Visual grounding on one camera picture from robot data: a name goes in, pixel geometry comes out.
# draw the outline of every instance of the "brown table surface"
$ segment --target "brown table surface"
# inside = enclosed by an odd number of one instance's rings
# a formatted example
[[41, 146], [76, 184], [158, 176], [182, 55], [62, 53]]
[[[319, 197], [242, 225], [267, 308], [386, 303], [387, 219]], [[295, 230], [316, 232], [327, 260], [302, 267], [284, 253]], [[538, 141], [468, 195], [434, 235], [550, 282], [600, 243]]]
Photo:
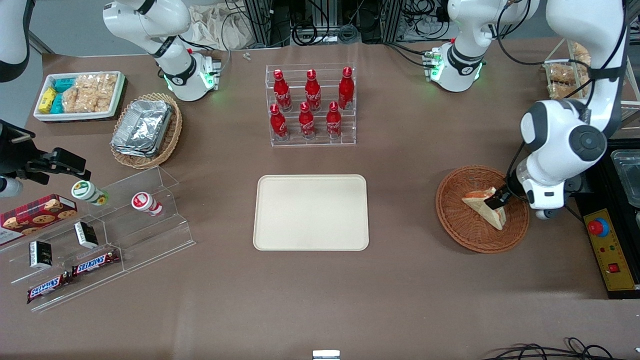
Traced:
[[[557, 40], [505, 44], [531, 61]], [[29, 312], [24, 289], [1, 281], [3, 359], [309, 359], [323, 348], [345, 360], [479, 359], [515, 343], [563, 347], [565, 336], [637, 357], [640, 302], [605, 300], [584, 226], [569, 214], [542, 222], [531, 213], [521, 244], [497, 255], [460, 247], [436, 217], [436, 188], [452, 169], [506, 169], [523, 112], [546, 96], [537, 67], [493, 45], [477, 83], [452, 94], [382, 45], [250, 52], [251, 62], [233, 54], [219, 91], [179, 103], [184, 128], [163, 167], [181, 182], [177, 205], [198, 244], [42, 314]], [[333, 61], [357, 64], [358, 145], [272, 149], [265, 65]], [[127, 76], [125, 103], [168, 93], [150, 56], [44, 56], [45, 74], [96, 70]], [[92, 181], [106, 186], [136, 172], [111, 155], [113, 124], [30, 119], [28, 128], [39, 148], [84, 156]], [[369, 247], [257, 251], [265, 174], [363, 175]], [[74, 181], [26, 183], [1, 210], [68, 193]]]

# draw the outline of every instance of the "acrylic display stand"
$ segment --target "acrylic display stand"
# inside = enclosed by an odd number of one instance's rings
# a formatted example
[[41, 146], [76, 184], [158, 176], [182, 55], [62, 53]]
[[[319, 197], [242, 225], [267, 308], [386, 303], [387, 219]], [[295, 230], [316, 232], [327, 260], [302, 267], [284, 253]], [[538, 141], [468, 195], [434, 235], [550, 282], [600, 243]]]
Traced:
[[[29, 289], [55, 278], [64, 271], [70, 272], [71, 266], [89, 261], [111, 249], [117, 249], [120, 262], [75, 277], [70, 284], [26, 305], [32, 311], [44, 311], [194, 245], [189, 224], [178, 213], [170, 190], [177, 184], [169, 173], [160, 167], [154, 167], [103, 187], [102, 189], [109, 193], [109, 201], [104, 206], [94, 206], [76, 200], [78, 216], [0, 249], [0, 271], [3, 279], [10, 281], [16, 289], [24, 293], [26, 302]], [[140, 191], [152, 194], [163, 205], [160, 215], [152, 217], [133, 209], [131, 198]], [[74, 230], [74, 224], [78, 221], [86, 222], [94, 228], [98, 247], [87, 249], [78, 244]], [[34, 240], [51, 244], [52, 267], [29, 267], [29, 243]]]
[[[349, 109], [340, 109], [342, 115], [342, 136], [332, 140], [326, 132], [326, 114], [329, 112], [329, 103], [338, 101], [338, 84], [342, 79], [342, 69], [345, 67], [353, 68], [353, 82], [356, 90], [353, 93], [353, 105]], [[289, 139], [287, 141], [277, 141], [269, 119], [271, 114], [269, 106], [276, 103], [276, 97], [273, 92], [273, 71], [282, 70], [284, 79], [291, 91], [291, 99], [293, 108], [291, 111], [282, 112], [286, 119], [287, 128], [289, 130]], [[306, 140], [302, 137], [298, 116], [300, 115], [300, 103], [305, 101], [305, 85], [307, 84], [307, 70], [314, 69], [317, 74], [317, 80], [321, 87], [322, 106], [319, 111], [314, 114], [314, 125], [316, 127], [316, 137], [313, 140]], [[269, 135], [271, 145], [273, 147], [290, 147], [290, 146], [344, 146], [356, 144], [356, 95], [358, 83], [356, 81], [356, 68], [354, 63], [331, 63], [331, 64], [301, 64], [301, 65], [267, 65], [266, 77], [266, 116], [267, 124], [269, 124]]]

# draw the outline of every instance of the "cookie box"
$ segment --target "cookie box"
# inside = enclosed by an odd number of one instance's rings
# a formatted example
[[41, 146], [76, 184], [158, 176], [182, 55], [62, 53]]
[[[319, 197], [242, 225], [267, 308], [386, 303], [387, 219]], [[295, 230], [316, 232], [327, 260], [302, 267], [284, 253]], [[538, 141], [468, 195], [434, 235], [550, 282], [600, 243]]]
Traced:
[[44, 79], [44, 84], [42, 85], [42, 89], [40, 90], [40, 95], [38, 96], [38, 102], [36, 102], [36, 106], [33, 109], [33, 116], [46, 123], [57, 123], [57, 122], [85, 122], [85, 121], [101, 121], [101, 120], [117, 120], [114, 118], [116, 112], [120, 107], [120, 100], [122, 99], [123, 89], [125, 87], [125, 76], [120, 71], [104, 71], [110, 74], [118, 74], [118, 79], [116, 80], [115, 88], [113, 89], [113, 95], [111, 96], [111, 102], [109, 105], [108, 111], [100, 111], [93, 113], [62, 113], [62, 114], [44, 114], [38, 110], [38, 104], [42, 101], [42, 97], [50, 86], [53, 86], [54, 81], [57, 79], [68, 79], [68, 78], [77, 78], [80, 75], [98, 75], [103, 72], [69, 72], [66, 74], [51, 74], [47, 75]]
[[0, 245], [77, 214], [75, 202], [51, 194], [0, 215]]

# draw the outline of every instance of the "brown wicker basket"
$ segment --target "brown wicker basket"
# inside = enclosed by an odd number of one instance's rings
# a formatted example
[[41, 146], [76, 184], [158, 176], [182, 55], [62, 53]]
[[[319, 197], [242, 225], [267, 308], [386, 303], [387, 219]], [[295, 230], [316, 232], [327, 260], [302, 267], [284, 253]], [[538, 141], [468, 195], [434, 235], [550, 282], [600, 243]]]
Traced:
[[[152, 168], [156, 165], [160, 165], [164, 163], [169, 158], [169, 156], [171, 156], [171, 153], [175, 149], [175, 146], [178, 144], [180, 131], [182, 131], [182, 114], [180, 114], [180, 109], [178, 108], [178, 104], [175, 103], [175, 100], [165, 94], [153, 93], [142, 95], [141, 97], [137, 98], [137, 100], [162, 100], [173, 106], [173, 113], [171, 114], [171, 118], [169, 119], [170, 123], [166, 129], [166, 133], [164, 134], [164, 139], [157, 156], [153, 158], [143, 158], [141, 156], [124, 155], [115, 151], [113, 146], [111, 147], [111, 152], [119, 163], [132, 168], [143, 170], [146, 168]], [[118, 118], [118, 122], [116, 123], [115, 129], [113, 130], [113, 134], [118, 131], [118, 128], [122, 123], [122, 118], [127, 113], [127, 110], [129, 110], [129, 108], [131, 107], [131, 104], [133, 104], [133, 101], [129, 103], [126, 109], [120, 113], [120, 117]]]
[[460, 245], [495, 254], [512, 249], [525, 236], [529, 227], [529, 206], [525, 202], [511, 199], [507, 203], [507, 222], [498, 230], [462, 201], [468, 192], [502, 185], [504, 174], [480, 165], [458, 168], [442, 180], [436, 193], [436, 211], [442, 226]]

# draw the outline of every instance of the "red bottle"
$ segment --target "red bottle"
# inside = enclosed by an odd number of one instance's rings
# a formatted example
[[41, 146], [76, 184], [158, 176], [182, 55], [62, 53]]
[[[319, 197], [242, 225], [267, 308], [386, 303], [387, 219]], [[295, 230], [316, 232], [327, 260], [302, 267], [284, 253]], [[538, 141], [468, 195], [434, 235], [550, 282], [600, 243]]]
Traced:
[[285, 123], [284, 115], [280, 113], [280, 108], [276, 104], [272, 104], [271, 108], [271, 128], [275, 134], [276, 141], [283, 142], [289, 139], [289, 130]]
[[320, 84], [316, 80], [316, 71], [314, 69], [307, 71], [305, 93], [307, 94], [309, 109], [313, 112], [320, 110]]
[[305, 140], [313, 140], [316, 137], [316, 128], [314, 127], [314, 114], [310, 112], [309, 104], [303, 101], [300, 104], [300, 129], [302, 130], [302, 137]]
[[291, 102], [291, 91], [289, 90], [289, 84], [284, 79], [282, 70], [276, 69], [273, 71], [273, 78], [276, 79], [276, 83], [273, 85], [273, 91], [276, 93], [276, 101], [282, 111], [289, 111], [293, 107]]
[[342, 135], [342, 115], [338, 112], [338, 103], [332, 101], [329, 104], [329, 112], [326, 114], [326, 132], [329, 138], [335, 140]]
[[342, 79], [340, 80], [340, 85], [338, 85], [338, 105], [340, 109], [351, 109], [353, 107], [353, 92], [356, 86], [351, 75], [353, 75], [352, 68], [347, 66], [342, 70]]

